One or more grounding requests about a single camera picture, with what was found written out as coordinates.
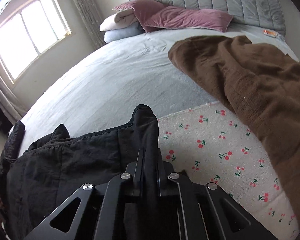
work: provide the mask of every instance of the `windowsill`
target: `windowsill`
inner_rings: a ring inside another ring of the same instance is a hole
[[[31,65],[33,63],[36,62],[36,60],[38,60],[39,58],[43,57],[44,54],[46,52],[48,52],[50,49],[52,49],[55,46],[58,46],[59,43],[61,43],[62,41],[66,40],[66,38],[73,36],[73,33],[70,34],[66,34],[64,37],[62,37],[61,39],[57,40],[55,43],[53,43],[50,47],[48,47],[46,50],[44,50],[40,55],[38,55],[33,61],[31,61],[31,63],[19,74],[19,76],[17,76],[17,78],[15,80],[12,80],[10,77],[10,81],[12,84],[12,88],[14,88],[19,82],[20,80],[25,76],[27,70],[31,67]]]

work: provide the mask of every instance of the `cherry print rug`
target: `cherry print rug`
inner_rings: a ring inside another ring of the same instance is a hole
[[[162,158],[192,182],[215,182],[279,240],[298,224],[260,141],[220,102],[158,119]]]

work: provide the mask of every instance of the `white folded blanket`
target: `white folded blanket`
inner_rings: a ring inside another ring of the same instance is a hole
[[[122,29],[130,26],[137,21],[138,19],[134,15],[133,9],[127,9],[111,15],[107,19],[105,19],[100,25],[100,31],[105,32],[110,30]]]

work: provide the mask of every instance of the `window frame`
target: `window frame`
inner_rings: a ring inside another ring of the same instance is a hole
[[[60,41],[62,41],[64,38],[66,38],[67,36],[70,36],[70,35],[72,34],[72,32],[71,32],[71,30],[70,30],[70,27],[69,27],[69,25],[68,25],[68,23],[67,23],[67,21],[66,21],[64,15],[63,15],[62,11],[61,11],[61,8],[60,8],[59,4],[58,4],[58,1],[57,1],[57,0],[52,0],[52,3],[53,3],[53,5],[54,5],[54,8],[55,8],[55,10],[56,10],[56,12],[57,12],[57,14],[58,14],[58,16],[59,16],[59,19],[60,19],[60,21],[61,21],[63,27],[64,27],[65,30],[67,31],[67,33],[66,33],[62,38],[58,39],[58,37],[57,37],[57,35],[56,35],[54,29],[53,29],[52,26],[51,26],[50,21],[49,21],[47,15],[46,15],[46,12],[43,10],[43,11],[44,11],[44,14],[45,14],[45,17],[47,18],[47,20],[48,20],[48,22],[49,22],[49,24],[50,24],[50,27],[51,27],[51,29],[52,29],[52,31],[53,31],[55,37],[57,38],[57,41],[56,41],[55,43],[53,43],[52,45],[50,45],[50,46],[49,46],[47,49],[45,49],[42,53],[40,53],[39,50],[38,50],[38,48],[37,48],[37,46],[34,44],[32,38],[31,38],[31,36],[30,36],[30,34],[29,34],[28,28],[26,27],[26,24],[25,24],[25,22],[24,22],[24,20],[23,20],[23,16],[22,16],[22,13],[21,13],[23,9],[25,9],[27,6],[29,6],[30,4],[32,4],[32,3],[36,2],[36,1],[38,1],[38,0],[28,0],[26,3],[22,4],[22,5],[19,6],[16,10],[14,10],[7,18],[5,18],[5,19],[0,23],[0,28],[1,28],[1,27],[2,27],[4,24],[6,24],[9,20],[11,20],[15,15],[20,14],[21,19],[22,19],[22,22],[23,22],[23,24],[24,24],[24,26],[25,26],[26,32],[27,32],[27,34],[28,34],[28,36],[29,36],[29,38],[30,38],[30,40],[31,40],[32,45],[34,46],[35,51],[36,51],[37,54],[38,54],[37,57],[34,58],[34,60],[31,61],[31,62],[29,63],[29,65],[26,66],[26,67],[23,69],[23,71],[22,71],[16,78],[13,78],[13,76],[11,75],[9,69],[6,67],[6,65],[5,65],[5,63],[4,63],[4,61],[2,60],[2,57],[1,57],[1,55],[0,55],[0,64],[1,64],[1,67],[4,69],[4,72],[6,73],[7,77],[8,77],[9,80],[11,81],[12,85],[14,85],[14,84],[16,83],[16,81],[23,75],[23,73],[24,73],[24,72],[25,72],[25,71],[26,71],[26,70],[27,70],[27,69],[28,69],[28,68],[29,68],[29,67],[30,67],[30,66],[31,66],[31,65],[32,65],[32,64],[33,64],[40,56],[41,56],[41,55],[43,55],[47,50],[49,50],[50,48],[52,48],[53,46],[55,46],[57,43],[59,43]]]

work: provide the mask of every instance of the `window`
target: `window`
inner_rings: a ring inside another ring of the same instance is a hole
[[[0,60],[10,79],[70,33],[56,0],[32,0],[16,11],[0,27]]]

